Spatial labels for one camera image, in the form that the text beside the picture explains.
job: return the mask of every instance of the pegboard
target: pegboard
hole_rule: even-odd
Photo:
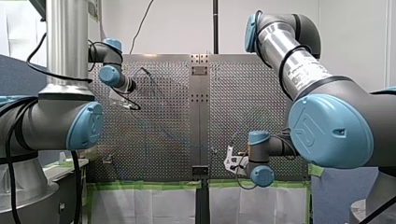
[[[211,55],[210,61],[210,178],[234,178],[224,169],[227,146],[233,135],[234,151],[246,151],[248,133],[279,133],[285,127],[286,97],[278,78],[253,55]],[[271,157],[277,180],[304,180],[306,162]]]
[[[196,164],[208,165],[210,178],[233,178],[223,166],[232,135],[238,133],[235,150],[243,151],[249,131],[284,127],[285,97],[276,75],[256,56],[205,56],[199,64],[208,67],[204,76],[192,75],[197,63],[191,57],[196,55],[124,56],[123,73],[137,84],[129,98],[140,111],[112,104],[109,87],[97,78],[101,66],[95,66],[92,91],[104,107],[105,127],[89,165],[91,182],[192,180]],[[307,176],[301,158],[271,158],[271,166],[278,180]]]
[[[91,181],[191,180],[189,57],[124,57],[122,71],[137,85],[129,98],[140,111],[111,104],[109,87],[97,78],[100,65],[94,68],[92,91],[104,107],[105,126]]]

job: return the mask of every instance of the black cable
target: black cable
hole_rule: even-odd
[[[129,94],[129,93],[122,93],[122,92],[116,91],[114,88],[111,88],[111,90],[113,90],[118,96],[122,97],[124,100],[126,100],[129,103],[131,103],[131,104],[136,106],[136,107],[129,107],[130,110],[141,110],[142,109],[142,107],[138,103],[136,103],[136,102],[130,100],[129,98],[123,96],[123,94]]]
[[[81,212],[81,171],[79,170],[79,163],[78,163],[78,154],[76,151],[71,151],[72,158],[73,158],[73,165],[75,168],[75,176],[76,176],[76,210],[74,216],[74,223],[79,223],[79,214]]]
[[[289,161],[294,161],[294,160],[297,158],[297,152],[296,152],[295,148],[294,148],[286,139],[284,139],[283,137],[281,137],[281,136],[279,136],[279,135],[274,135],[274,134],[273,134],[273,135],[271,135],[271,136],[274,137],[274,138],[279,139],[279,140],[282,142],[282,147],[283,147],[283,144],[285,144],[285,145],[288,146],[288,147],[290,148],[290,150],[293,152],[293,155],[292,155],[291,158],[284,155],[284,157],[285,157],[287,160],[289,160]]]
[[[98,54],[98,49],[91,40],[88,40],[88,42],[90,42],[90,46],[88,47],[88,57],[90,57],[90,61],[93,62],[92,67],[88,69],[88,72],[91,72],[93,68],[96,66],[96,56]],[[91,48],[93,48],[93,55],[95,56],[94,58],[92,57]]]
[[[264,60],[264,58],[262,57],[262,52],[260,51],[260,40],[259,40],[259,17],[260,17],[260,15],[262,14],[262,11],[261,10],[258,10],[257,12],[256,12],[256,15],[254,16],[254,22],[255,22],[255,29],[256,29],[256,34],[255,34],[255,37],[256,37],[256,41],[255,41],[255,43],[256,43],[256,50],[257,50],[257,53],[259,54],[259,58],[262,60],[262,62],[267,66],[267,67],[269,67],[269,68],[272,68],[272,66],[267,62],[267,61],[265,61]]]
[[[299,45],[296,46],[294,49],[290,49],[286,54],[285,57],[283,57],[282,62],[280,62],[280,66],[279,66],[279,73],[278,73],[278,78],[279,78],[279,85],[282,88],[283,93],[285,93],[285,95],[293,101],[293,99],[291,98],[290,94],[288,93],[288,91],[286,90],[285,87],[285,83],[283,82],[283,68],[285,67],[286,61],[288,60],[288,58],[297,50],[301,50],[301,49],[305,49],[306,51],[308,51],[309,53],[311,53],[311,48],[309,48],[307,45]]]
[[[383,213],[385,210],[387,210],[389,207],[393,206],[396,204],[396,196],[393,198],[389,199],[386,203],[382,204],[379,208],[377,208],[370,216],[366,217],[363,221],[361,221],[359,224],[367,224],[370,221],[372,221],[374,218],[378,217],[381,213]]]
[[[154,2],[154,0],[151,0],[151,1],[149,2],[149,4],[148,4],[148,8],[146,9],[146,13],[145,13],[145,15],[143,16],[143,19],[142,19],[142,21],[140,22],[139,28],[137,29],[136,35],[134,36],[134,40],[132,41],[132,46],[131,46],[131,50],[129,51],[129,54],[132,54],[132,50],[134,50],[134,42],[136,41],[136,38],[137,38],[137,36],[139,35],[140,30],[142,29],[143,22],[145,21],[147,15],[148,15],[148,13],[149,13],[149,9],[151,8],[151,4],[152,4],[153,2]]]
[[[45,74],[45,75],[47,75],[47,76],[49,76],[49,77],[56,77],[56,78],[63,79],[63,80],[85,81],[85,82],[91,83],[91,82],[92,82],[92,79],[89,79],[89,78],[65,77],[65,76],[56,75],[56,74],[53,74],[53,73],[51,73],[51,72],[44,71],[44,70],[42,70],[42,69],[36,67],[36,66],[33,65],[32,63],[30,63],[30,61],[32,60],[32,58],[35,56],[35,54],[36,54],[36,53],[38,52],[38,50],[41,48],[41,45],[43,44],[44,40],[46,39],[46,36],[47,36],[47,33],[44,33],[43,36],[41,37],[41,40],[40,40],[40,42],[38,43],[37,47],[35,47],[35,49],[33,50],[33,52],[29,55],[29,57],[27,57],[27,60],[26,60],[27,65],[28,65],[30,68],[32,68],[33,70],[35,70],[35,71],[37,71],[37,72],[39,72],[39,73]]]
[[[16,224],[21,224],[21,221],[20,221],[20,218],[18,215],[18,210],[17,210],[17,190],[16,190],[14,165],[13,165],[13,161],[12,161],[12,157],[11,157],[11,138],[15,132],[17,123],[21,121],[25,112],[32,105],[34,105],[36,102],[37,102],[36,97],[25,97],[25,98],[21,98],[17,101],[14,101],[14,102],[10,103],[9,105],[5,105],[0,110],[0,117],[2,117],[11,109],[21,106],[21,108],[19,109],[19,111],[17,113],[16,118],[14,119],[14,122],[12,123],[11,127],[9,128],[9,131],[8,131],[7,137],[6,137],[6,156],[7,156],[8,172],[9,172],[9,178],[10,178],[10,186],[11,186],[11,212],[12,212],[12,216],[14,218],[14,222]]]
[[[248,152],[245,151],[244,155],[242,156],[241,160],[239,161],[238,165],[236,166],[235,179],[236,179],[236,183],[238,183],[238,185],[239,185],[239,187],[241,187],[241,189],[251,190],[251,189],[257,188],[257,184],[254,184],[253,187],[248,188],[248,187],[243,186],[242,183],[239,181],[239,178],[238,178],[239,166],[241,165],[242,160],[246,157],[247,154],[248,154]]]

